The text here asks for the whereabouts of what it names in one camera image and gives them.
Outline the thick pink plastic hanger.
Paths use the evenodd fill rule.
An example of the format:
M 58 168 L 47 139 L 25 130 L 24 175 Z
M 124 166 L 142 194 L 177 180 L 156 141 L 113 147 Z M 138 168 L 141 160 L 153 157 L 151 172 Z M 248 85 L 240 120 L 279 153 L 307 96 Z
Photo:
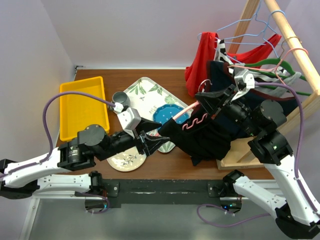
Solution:
M 173 118 L 177 124 L 182 124 L 183 122 L 187 121 L 191 117 L 191 112 L 195 109 L 200 103 L 198 101 L 183 107 L 184 109 L 175 115 Z

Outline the navy maroon-trimmed tank top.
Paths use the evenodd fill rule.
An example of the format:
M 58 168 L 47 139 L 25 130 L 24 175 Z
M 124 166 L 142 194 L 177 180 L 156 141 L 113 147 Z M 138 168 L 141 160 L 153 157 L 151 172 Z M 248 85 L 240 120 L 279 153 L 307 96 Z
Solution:
M 207 78 L 211 80 L 210 92 L 224 90 L 230 85 L 235 84 L 235 80 L 229 73 L 229 63 L 210 60 L 206 63 Z M 278 102 L 282 108 L 283 113 L 289 115 L 297 106 L 297 101 L 294 97 L 276 97 L 267 93 L 261 92 L 259 89 L 250 90 L 240 101 L 244 103 L 251 110 L 254 110 L 264 100 L 273 100 Z M 216 123 L 226 129 L 231 137 L 231 140 L 247 138 L 248 135 L 241 130 L 233 121 L 229 120 L 225 115 L 220 114 L 214 119 Z

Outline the thin pink wire hanger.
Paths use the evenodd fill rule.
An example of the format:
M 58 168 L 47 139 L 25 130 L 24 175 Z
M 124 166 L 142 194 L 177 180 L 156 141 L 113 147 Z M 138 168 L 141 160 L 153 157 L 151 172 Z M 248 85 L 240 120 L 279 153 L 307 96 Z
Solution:
M 258 67 L 248 67 L 248 66 L 236 65 L 236 64 L 231 64 L 227 68 L 229 70 L 231 70 L 231 69 L 235 70 L 235 68 L 244 68 L 244 69 L 248 69 L 248 70 L 255 72 L 255 73 L 261 73 L 261 74 L 267 73 L 267 74 L 272 74 L 273 76 L 278 77 L 279 73 L 281 73 L 281 71 L 279 71 L 279 68 L 282 68 L 280 66 L 281 62 L 285 61 L 285 58 L 287 57 L 287 55 L 289 53 L 291 53 L 292 51 L 297 51 L 297 50 L 305 52 L 307 56 L 309 55 L 309 52 L 305 48 L 296 47 L 296 48 L 292 48 L 292 49 L 288 50 L 283 58 L 280 57 L 280 62 L 278 63 L 278 65 L 274 65 L 274 67 L 272 67 L 272 68 L 264 69 L 264 68 L 258 68 Z

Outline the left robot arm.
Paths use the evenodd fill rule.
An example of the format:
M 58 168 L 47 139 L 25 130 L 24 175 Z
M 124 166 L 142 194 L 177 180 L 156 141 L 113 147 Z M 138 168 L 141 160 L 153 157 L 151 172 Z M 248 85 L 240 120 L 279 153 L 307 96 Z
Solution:
M 101 196 L 106 187 L 100 173 L 92 171 L 74 177 L 67 173 L 92 168 L 96 165 L 95 159 L 104 161 L 131 148 L 136 148 L 141 155 L 152 155 L 170 140 L 147 134 L 158 127 L 160 123 L 143 119 L 133 135 L 125 131 L 108 135 L 100 125 L 92 124 L 79 131 L 76 138 L 42 156 L 22 162 L 2 159 L 0 195 L 11 200 L 51 191 Z

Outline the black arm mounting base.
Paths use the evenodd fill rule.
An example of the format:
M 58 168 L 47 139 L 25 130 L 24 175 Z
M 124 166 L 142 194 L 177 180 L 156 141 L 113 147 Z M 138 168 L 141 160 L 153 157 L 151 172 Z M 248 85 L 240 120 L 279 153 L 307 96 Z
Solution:
M 222 180 L 206 179 L 104 179 L 111 208 L 124 204 L 200 205 L 219 204 L 236 198 Z

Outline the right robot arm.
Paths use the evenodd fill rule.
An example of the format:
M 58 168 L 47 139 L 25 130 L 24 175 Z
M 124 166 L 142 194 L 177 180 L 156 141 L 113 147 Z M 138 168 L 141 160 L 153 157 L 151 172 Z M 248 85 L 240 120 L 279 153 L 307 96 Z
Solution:
M 287 121 L 282 106 L 267 99 L 251 109 L 238 99 L 235 89 L 230 85 L 221 91 L 197 93 L 195 98 L 209 116 L 224 115 L 253 137 L 248 142 L 251 152 L 271 173 L 283 196 L 258 186 L 238 170 L 222 179 L 223 192 L 247 197 L 263 208 L 287 237 L 313 239 L 320 232 L 320 204 L 299 174 L 298 154 L 278 131 Z

